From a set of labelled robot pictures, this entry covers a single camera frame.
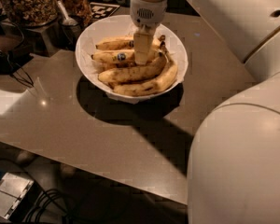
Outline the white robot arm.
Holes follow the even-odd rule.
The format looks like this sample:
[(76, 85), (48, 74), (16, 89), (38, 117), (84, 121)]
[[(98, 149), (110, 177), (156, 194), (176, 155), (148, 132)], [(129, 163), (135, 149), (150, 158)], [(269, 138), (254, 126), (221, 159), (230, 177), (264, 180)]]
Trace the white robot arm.
[(280, 224), (280, 0), (187, 2), (256, 80), (193, 138), (189, 224)]

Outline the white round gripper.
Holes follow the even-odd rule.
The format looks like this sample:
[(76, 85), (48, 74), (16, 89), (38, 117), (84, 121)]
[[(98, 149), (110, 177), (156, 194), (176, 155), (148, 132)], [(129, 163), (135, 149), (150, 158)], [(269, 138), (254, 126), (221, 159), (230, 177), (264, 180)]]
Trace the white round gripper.
[(135, 62), (139, 65), (147, 63), (153, 36), (164, 17), (167, 0), (131, 0), (130, 15), (138, 28), (133, 34)]

